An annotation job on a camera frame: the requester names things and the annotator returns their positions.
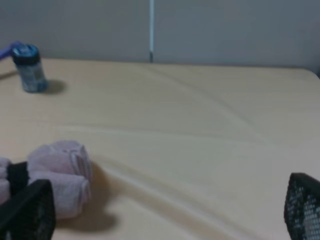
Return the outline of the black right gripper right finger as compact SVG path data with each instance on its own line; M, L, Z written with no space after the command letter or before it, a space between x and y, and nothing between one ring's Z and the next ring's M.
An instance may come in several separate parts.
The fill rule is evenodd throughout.
M292 240L320 240L320 182L305 173L292 173L283 215Z

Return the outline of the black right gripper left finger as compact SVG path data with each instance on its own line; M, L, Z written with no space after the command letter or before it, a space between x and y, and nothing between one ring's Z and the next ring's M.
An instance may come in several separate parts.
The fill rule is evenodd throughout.
M49 180L33 182L0 206L1 240L51 240L55 227Z

